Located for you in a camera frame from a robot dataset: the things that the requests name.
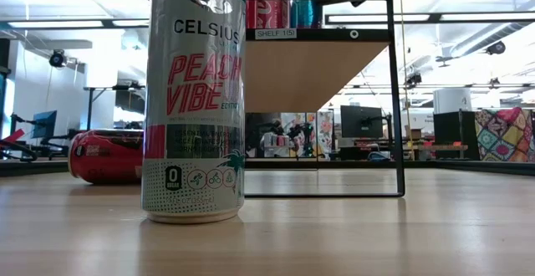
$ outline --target computer monitor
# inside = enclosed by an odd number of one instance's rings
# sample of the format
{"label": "computer monitor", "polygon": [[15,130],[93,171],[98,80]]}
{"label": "computer monitor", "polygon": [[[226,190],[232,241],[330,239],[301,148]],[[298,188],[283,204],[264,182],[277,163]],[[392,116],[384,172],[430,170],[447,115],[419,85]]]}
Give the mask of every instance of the computer monitor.
{"label": "computer monitor", "polygon": [[342,105],[340,116],[343,138],[381,138],[383,136],[381,108]]}
{"label": "computer monitor", "polygon": [[37,122],[32,128],[32,138],[44,138],[54,136],[54,128],[56,126],[56,117],[58,111],[50,111],[38,113],[33,116],[33,120]]}

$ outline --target wooden table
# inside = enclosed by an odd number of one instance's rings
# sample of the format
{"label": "wooden table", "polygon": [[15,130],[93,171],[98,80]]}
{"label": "wooden table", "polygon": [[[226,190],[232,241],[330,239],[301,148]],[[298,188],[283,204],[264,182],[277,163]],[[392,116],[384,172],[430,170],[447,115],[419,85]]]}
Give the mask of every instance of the wooden table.
{"label": "wooden table", "polygon": [[[359,186],[352,172],[319,185]],[[307,185],[286,173],[247,186]],[[0,275],[533,275],[535,179],[419,169],[407,184],[404,199],[249,200],[239,218],[171,226],[145,220],[139,187],[0,178]]]}

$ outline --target black metal shelf frame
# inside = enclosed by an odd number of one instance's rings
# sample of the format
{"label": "black metal shelf frame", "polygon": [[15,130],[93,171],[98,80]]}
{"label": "black metal shelf frame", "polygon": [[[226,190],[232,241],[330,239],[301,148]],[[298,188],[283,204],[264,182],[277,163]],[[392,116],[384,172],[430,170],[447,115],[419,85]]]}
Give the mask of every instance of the black metal shelf frame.
{"label": "black metal shelf frame", "polygon": [[[369,0],[313,0],[318,5],[334,3],[345,3],[352,1]],[[284,41],[330,41],[330,42],[386,42],[388,43],[390,56],[390,83],[392,93],[392,108],[394,119],[394,139],[393,153],[395,159],[397,192],[394,193],[354,193],[354,194],[247,194],[247,198],[347,198],[347,197],[403,197],[405,195],[405,168],[403,162],[403,143],[401,141],[401,112],[400,112],[400,87],[398,83],[397,61],[395,57],[395,28],[394,28],[394,0],[372,0],[386,1],[387,29],[359,29],[358,36],[351,34],[350,29],[295,29],[296,39],[284,39]],[[248,29],[247,40],[254,40],[262,43],[276,43],[277,39],[255,39],[255,32],[265,29]]]}

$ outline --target shelf label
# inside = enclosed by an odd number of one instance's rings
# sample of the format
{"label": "shelf label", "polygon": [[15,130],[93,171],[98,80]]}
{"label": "shelf label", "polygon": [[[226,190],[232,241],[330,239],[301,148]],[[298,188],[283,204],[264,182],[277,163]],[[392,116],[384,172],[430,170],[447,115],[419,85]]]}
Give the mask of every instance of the shelf label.
{"label": "shelf label", "polygon": [[255,39],[298,38],[298,31],[295,28],[257,29],[254,34]]}

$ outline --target colorful quilt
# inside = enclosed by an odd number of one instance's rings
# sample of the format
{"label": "colorful quilt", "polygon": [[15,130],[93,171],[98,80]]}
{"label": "colorful quilt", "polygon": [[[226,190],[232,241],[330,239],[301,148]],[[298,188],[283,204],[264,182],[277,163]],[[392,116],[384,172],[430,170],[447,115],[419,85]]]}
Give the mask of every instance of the colorful quilt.
{"label": "colorful quilt", "polygon": [[482,161],[535,162],[530,110],[478,111],[476,133]]}

